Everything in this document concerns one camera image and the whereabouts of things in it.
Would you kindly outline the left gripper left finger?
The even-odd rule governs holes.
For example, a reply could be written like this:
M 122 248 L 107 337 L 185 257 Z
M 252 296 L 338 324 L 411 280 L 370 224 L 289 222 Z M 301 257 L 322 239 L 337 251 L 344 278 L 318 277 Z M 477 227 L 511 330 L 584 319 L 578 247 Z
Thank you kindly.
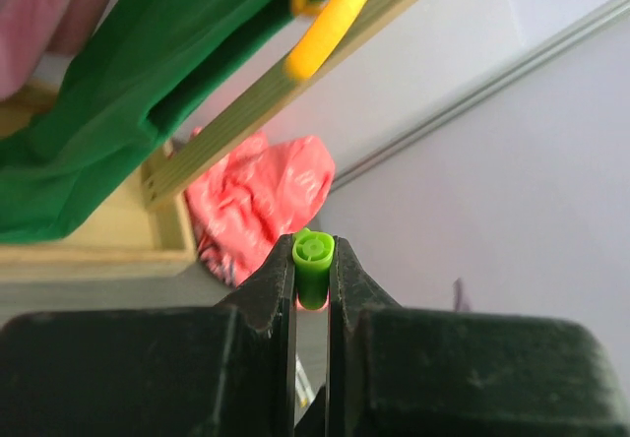
M 289 436 L 293 241 L 218 304 L 22 314 L 1 330 L 5 436 Z

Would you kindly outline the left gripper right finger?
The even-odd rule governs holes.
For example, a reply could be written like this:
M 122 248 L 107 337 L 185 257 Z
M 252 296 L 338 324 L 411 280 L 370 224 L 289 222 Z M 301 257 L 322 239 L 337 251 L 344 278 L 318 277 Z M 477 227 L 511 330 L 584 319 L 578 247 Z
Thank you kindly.
M 406 308 L 336 241 L 331 436 L 625 436 L 629 405 L 580 324 Z

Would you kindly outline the green marker cap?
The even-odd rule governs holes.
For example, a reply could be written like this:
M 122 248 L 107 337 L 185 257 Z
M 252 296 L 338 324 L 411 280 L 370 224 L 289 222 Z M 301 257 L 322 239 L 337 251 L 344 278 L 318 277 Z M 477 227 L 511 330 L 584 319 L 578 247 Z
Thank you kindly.
M 328 301 L 335 246 L 334 237 L 325 232 L 303 228 L 293 235 L 291 256 L 297 301 L 305 310 L 320 310 Z

